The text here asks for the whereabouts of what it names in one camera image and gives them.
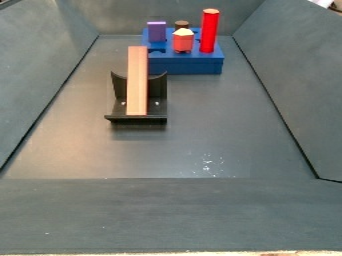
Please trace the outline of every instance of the blue base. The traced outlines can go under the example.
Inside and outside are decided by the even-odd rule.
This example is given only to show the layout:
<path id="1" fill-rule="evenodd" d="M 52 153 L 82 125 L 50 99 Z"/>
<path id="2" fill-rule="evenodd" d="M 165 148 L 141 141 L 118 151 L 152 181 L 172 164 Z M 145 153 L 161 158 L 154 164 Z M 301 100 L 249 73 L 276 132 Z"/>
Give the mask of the blue base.
<path id="1" fill-rule="evenodd" d="M 180 74 L 220 74 L 224 55 L 215 43 L 212 53 L 199 52 L 200 29 L 191 29 L 195 42 L 191 53 L 175 53 L 172 49 L 173 28 L 167 28 L 165 42 L 149 43 L 148 30 L 142 30 L 141 45 L 148 48 L 148 74 L 157 75 L 167 71 L 168 75 Z"/>

